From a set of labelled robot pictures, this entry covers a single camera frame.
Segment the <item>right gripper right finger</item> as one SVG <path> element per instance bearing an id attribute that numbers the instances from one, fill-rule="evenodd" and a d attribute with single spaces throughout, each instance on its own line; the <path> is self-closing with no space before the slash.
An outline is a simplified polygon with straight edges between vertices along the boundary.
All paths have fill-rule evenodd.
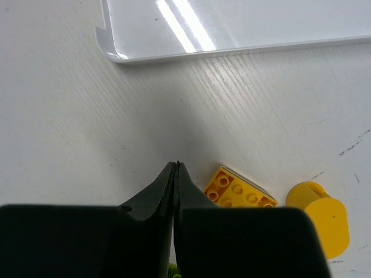
<path id="1" fill-rule="evenodd" d="M 182 162 L 176 163 L 173 195 L 173 233 L 177 268 L 181 277 L 199 277 L 197 260 L 205 252 L 208 231 L 202 225 L 208 209 L 216 205 L 193 183 Z"/>

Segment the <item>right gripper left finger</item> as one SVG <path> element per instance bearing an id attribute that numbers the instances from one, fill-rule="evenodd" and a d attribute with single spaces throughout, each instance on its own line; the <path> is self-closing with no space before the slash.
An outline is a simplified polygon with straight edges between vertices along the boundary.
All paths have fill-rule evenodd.
<path id="1" fill-rule="evenodd" d="M 176 164 L 120 205 L 117 243 L 122 277 L 166 277 L 172 238 Z"/>

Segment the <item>orange lego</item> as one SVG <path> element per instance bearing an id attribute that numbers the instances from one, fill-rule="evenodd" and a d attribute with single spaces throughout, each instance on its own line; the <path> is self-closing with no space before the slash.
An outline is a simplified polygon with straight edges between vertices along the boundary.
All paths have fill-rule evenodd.
<path id="1" fill-rule="evenodd" d="M 265 189 L 226 166 L 219 167 L 203 192 L 220 207 L 272 208 L 278 204 Z"/>

